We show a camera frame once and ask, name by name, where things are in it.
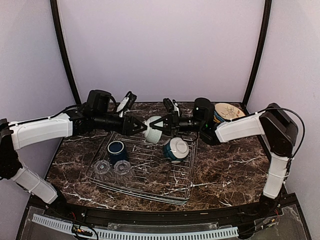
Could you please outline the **white green patterned bowl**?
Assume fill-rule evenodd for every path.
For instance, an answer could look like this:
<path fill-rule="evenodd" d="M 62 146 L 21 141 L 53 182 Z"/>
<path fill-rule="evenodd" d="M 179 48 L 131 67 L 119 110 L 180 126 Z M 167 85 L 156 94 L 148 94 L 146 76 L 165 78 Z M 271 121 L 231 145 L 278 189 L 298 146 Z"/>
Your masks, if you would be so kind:
<path fill-rule="evenodd" d="M 143 123 L 147 126 L 147 129 L 143 131 L 143 135 L 147 142 L 152 144 L 157 144 L 162 136 L 162 131 L 158 129 L 153 129 L 150 127 L 150 123 L 160 119 L 161 116 L 152 116 L 145 120 Z"/>

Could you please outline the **teal and white bowl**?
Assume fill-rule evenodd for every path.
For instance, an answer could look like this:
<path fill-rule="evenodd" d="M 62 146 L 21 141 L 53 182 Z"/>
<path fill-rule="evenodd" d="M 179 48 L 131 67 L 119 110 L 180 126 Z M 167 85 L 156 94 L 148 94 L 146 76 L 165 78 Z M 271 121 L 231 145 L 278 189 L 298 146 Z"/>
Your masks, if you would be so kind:
<path fill-rule="evenodd" d="M 189 155 L 189 145 L 180 137 L 167 140 L 162 148 L 163 156 L 172 164 L 183 162 Z"/>

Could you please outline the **dark blue ceramic mug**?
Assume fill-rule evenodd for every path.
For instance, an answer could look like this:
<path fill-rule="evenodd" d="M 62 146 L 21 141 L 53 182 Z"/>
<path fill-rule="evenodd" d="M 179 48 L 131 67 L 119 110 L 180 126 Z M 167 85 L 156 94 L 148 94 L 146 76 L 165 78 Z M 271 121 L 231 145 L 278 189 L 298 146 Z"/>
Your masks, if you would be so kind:
<path fill-rule="evenodd" d="M 107 146 L 107 153 L 111 165 L 128 160 L 126 145 L 120 140 L 110 142 Z"/>

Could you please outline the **blue polka dot plate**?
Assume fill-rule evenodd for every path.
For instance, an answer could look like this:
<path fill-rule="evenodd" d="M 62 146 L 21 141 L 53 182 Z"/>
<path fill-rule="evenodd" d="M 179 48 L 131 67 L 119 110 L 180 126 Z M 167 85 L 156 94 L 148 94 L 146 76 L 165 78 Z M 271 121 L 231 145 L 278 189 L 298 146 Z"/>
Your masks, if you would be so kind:
<path fill-rule="evenodd" d="M 225 121 L 216 111 L 214 111 L 213 120 L 214 120 L 216 123 L 222 123 L 222 122 Z"/>

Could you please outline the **clear glass cup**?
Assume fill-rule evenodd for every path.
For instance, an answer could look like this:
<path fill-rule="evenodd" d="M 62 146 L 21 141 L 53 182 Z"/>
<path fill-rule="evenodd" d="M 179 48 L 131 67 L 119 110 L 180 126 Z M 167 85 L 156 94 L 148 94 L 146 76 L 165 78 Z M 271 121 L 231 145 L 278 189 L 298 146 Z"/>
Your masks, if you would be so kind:
<path fill-rule="evenodd" d="M 129 161 L 120 160 L 113 166 L 116 181 L 119 184 L 125 184 L 135 177 L 134 170 Z"/>
<path fill-rule="evenodd" d="M 95 178 L 102 182 L 108 182 L 113 178 L 111 165 L 106 160 L 99 160 L 94 164 Z"/>

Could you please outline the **large beige plate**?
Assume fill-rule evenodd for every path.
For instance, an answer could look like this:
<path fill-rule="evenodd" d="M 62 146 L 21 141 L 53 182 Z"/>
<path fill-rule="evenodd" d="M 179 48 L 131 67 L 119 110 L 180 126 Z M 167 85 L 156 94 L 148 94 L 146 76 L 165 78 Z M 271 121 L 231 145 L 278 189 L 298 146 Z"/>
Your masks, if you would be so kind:
<path fill-rule="evenodd" d="M 224 121 L 229 121 L 246 116 L 241 109 L 229 103 L 217 103 L 214 107 L 215 111 L 224 119 Z"/>

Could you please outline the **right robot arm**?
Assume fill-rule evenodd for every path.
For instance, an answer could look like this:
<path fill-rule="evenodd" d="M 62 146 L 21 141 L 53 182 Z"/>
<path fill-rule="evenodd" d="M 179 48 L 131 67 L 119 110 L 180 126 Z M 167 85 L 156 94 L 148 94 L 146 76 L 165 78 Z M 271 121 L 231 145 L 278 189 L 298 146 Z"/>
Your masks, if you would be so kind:
<path fill-rule="evenodd" d="M 198 133 L 200 139 L 211 146 L 251 136 L 265 136 L 271 160 L 262 192 L 265 198 L 255 205 L 255 213 L 266 217 L 274 210 L 272 199 L 278 197 L 300 148 L 296 145 L 298 126 L 288 115 L 291 110 L 271 103 L 258 112 L 217 123 L 214 121 L 215 106 L 207 98 L 195 99 L 191 117 L 181 116 L 179 107 L 169 98 L 165 98 L 163 104 L 167 115 L 153 116 L 145 121 L 147 129 L 143 134 L 150 143 L 158 143 L 162 135 L 176 137 L 184 132 Z"/>

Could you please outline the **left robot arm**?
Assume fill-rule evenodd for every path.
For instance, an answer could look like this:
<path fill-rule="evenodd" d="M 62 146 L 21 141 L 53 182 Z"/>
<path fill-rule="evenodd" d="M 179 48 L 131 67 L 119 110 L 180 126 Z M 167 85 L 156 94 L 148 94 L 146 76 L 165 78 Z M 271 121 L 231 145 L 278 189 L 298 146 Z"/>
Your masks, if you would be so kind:
<path fill-rule="evenodd" d="M 60 113 L 38 119 L 9 122 L 0 121 L 0 178 L 12 180 L 30 194 L 51 205 L 51 210 L 60 218 L 71 213 L 58 190 L 49 182 L 30 170 L 19 160 L 17 151 L 36 143 L 57 138 L 66 138 L 89 133 L 93 130 L 117 132 L 125 136 L 147 130 L 147 126 L 131 115 L 126 115 L 136 100 L 129 91 L 122 102 L 115 103 L 112 110 L 109 103 L 115 99 L 104 90 L 91 90 L 83 104 L 66 107 Z"/>

